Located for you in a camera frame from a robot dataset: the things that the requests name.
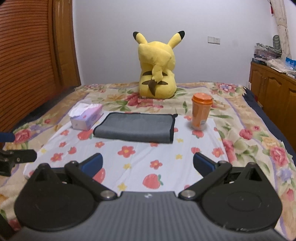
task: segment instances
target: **yellow stuffed animal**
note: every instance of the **yellow stuffed animal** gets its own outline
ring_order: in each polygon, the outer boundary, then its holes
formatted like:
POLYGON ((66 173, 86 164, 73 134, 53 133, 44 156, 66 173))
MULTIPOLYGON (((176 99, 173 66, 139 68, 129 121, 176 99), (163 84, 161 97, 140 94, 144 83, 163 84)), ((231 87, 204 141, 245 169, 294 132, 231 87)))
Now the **yellow stuffed animal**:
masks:
POLYGON ((133 37, 139 44, 138 53, 141 65, 139 93, 144 98, 168 99, 176 91, 175 55, 173 48, 183 39, 184 31, 176 33, 168 44, 153 41, 148 43, 138 32, 133 37))

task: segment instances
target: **floral blanket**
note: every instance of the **floral blanket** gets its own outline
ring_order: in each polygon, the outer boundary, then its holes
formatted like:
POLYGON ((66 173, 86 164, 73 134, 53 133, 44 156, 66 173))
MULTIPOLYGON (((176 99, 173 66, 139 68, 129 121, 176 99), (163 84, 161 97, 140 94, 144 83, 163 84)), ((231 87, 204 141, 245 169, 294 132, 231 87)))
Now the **floral blanket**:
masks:
MULTIPOLYGON (((16 140, 6 149, 35 149, 69 122, 67 112, 79 100, 91 98, 102 103, 105 110, 124 112, 168 113, 186 115, 191 120, 192 95, 196 92, 211 94, 214 103, 210 118, 214 119, 229 162, 238 167, 248 162, 258 163, 277 191, 283 204, 276 230, 289 240, 296 237, 296 168, 284 144, 267 129, 262 119, 245 102, 241 85, 224 83, 178 84, 175 95, 166 100, 142 99, 138 83, 86 85, 76 89, 40 119, 15 130, 16 140)), ((15 229, 20 228, 13 211, 14 201, 26 183, 22 174, 24 164, 12 170, 12 176, 0 177, 1 214, 15 229)))

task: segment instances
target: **paper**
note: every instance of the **paper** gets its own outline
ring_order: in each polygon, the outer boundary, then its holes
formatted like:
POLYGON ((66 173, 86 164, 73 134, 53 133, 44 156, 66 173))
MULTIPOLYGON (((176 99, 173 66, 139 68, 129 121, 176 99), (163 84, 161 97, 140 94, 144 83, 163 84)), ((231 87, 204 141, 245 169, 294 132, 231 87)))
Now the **paper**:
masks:
POLYGON ((70 117, 80 116, 89 108, 98 107, 100 104, 93 104, 91 99, 83 99, 81 101, 78 101, 72 109, 68 112, 68 115, 70 117))

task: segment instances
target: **beige curtain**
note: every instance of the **beige curtain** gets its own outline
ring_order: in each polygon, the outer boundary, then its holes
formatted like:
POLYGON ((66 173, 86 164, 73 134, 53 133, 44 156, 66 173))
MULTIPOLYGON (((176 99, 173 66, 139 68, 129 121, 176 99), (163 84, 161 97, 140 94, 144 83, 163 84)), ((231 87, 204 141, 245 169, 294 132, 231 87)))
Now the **beige curtain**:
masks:
POLYGON ((289 35, 287 28, 287 18, 284 0, 267 0, 271 2, 276 18, 276 24, 279 33, 279 39, 281 41, 282 59, 286 57, 291 58, 290 46, 289 46, 289 35))

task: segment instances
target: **orange cup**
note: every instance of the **orange cup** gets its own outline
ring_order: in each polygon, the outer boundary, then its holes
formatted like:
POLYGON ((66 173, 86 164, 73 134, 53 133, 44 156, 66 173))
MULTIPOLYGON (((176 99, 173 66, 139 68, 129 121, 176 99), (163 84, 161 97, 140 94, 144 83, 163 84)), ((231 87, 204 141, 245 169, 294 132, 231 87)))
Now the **orange cup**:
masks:
POLYGON ((192 97, 192 127, 196 130, 203 130, 206 127, 211 106, 212 96, 205 93, 196 93, 192 97))

